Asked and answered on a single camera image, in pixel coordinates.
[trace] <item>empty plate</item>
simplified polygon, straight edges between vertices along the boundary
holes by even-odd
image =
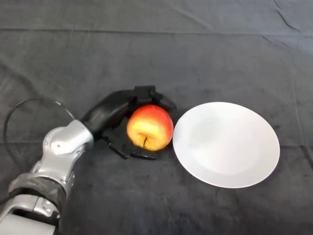
[[[231,103],[196,106],[178,121],[174,151],[190,174],[223,188],[257,184],[275,169],[279,142],[257,113]]]

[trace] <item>red apple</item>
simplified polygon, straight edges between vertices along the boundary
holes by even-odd
[[[133,144],[151,151],[167,146],[172,139],[173,129],[170,115],[156,105],[137,109],[127,124],[127,134]]]

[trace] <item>robotic hand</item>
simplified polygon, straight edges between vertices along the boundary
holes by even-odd
[[[89,110],[81,120],[51,130],[43,142],[43,157],[30,173],[21,174],[9,187],[12,199],[0,215],[1,235],[56,235],[62,211],[74,183],[73,166],[99,139],[127,159],[154,160],[153,152],[131,142],[120,143],[111,131],[139,107],[159,105],[170,112],[176,105],[156,92],[155,86],[117,91]]]

